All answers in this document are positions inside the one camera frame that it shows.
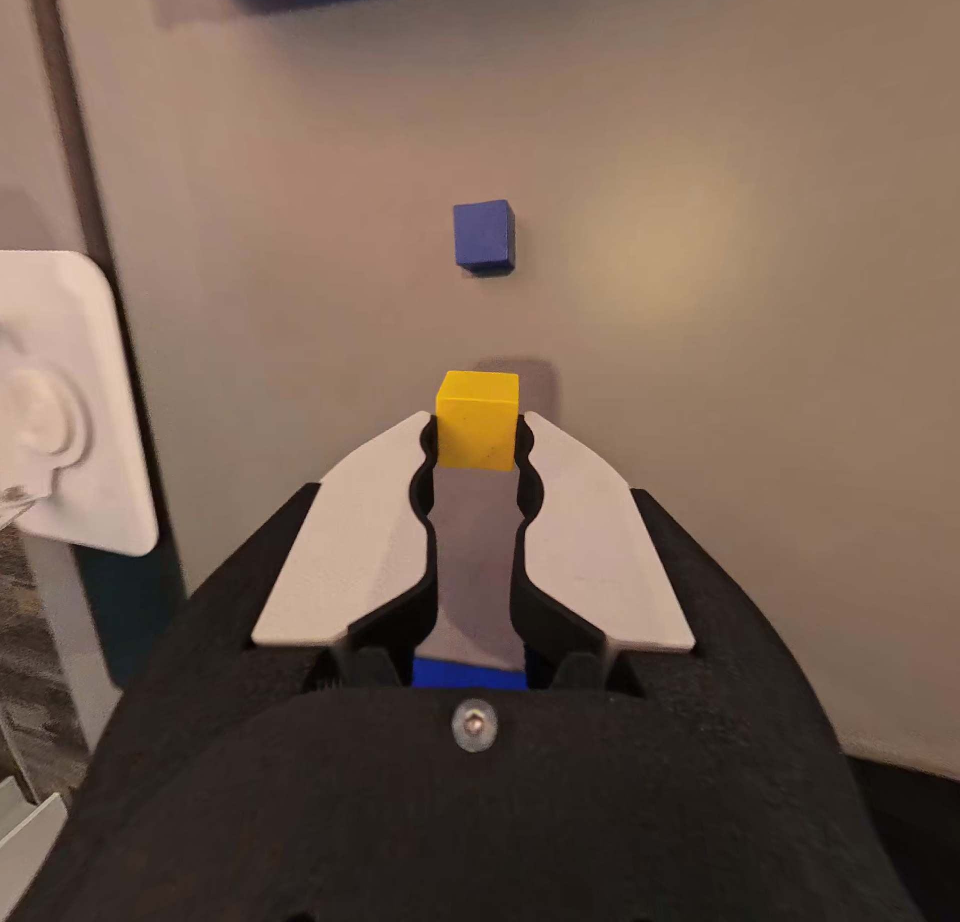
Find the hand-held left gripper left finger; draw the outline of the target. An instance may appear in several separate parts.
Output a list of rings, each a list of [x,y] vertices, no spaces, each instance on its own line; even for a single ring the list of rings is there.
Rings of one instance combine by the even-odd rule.
[[[429,519],[436,418],[416,411],[354,449],[318,483],[251,632],[257,648],[329,652],[342,676],[414,680],[439,611]]]

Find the yellow wooden cube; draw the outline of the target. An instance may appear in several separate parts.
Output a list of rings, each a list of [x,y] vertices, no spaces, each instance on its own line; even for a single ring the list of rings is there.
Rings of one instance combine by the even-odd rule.
[[[514,373],[447,372],[435,405],[438,466],[511,472],[520,387]]]

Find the white side table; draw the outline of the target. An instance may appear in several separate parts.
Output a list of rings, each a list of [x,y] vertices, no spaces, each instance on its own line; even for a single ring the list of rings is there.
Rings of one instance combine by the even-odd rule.
[[[14,776],[1,783],[1,909],[5,917],[41,869],[67,819],[62,796],[30,802]]]

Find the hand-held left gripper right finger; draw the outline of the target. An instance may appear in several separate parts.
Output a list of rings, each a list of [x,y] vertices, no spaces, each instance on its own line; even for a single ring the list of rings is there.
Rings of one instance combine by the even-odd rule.
[[[630,656],[692,656],[696,640],[629,483],[533,411],[517,423],[521,523],[511,565],[511,627],[528,688],[562,667],[600,685]]]

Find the blue wooden cube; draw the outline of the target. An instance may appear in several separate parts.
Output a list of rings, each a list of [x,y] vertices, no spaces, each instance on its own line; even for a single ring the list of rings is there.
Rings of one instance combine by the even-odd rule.
[[[452,208],[455,263],[473,276],[510,274],[516,267],[517,226],[505,199]]]

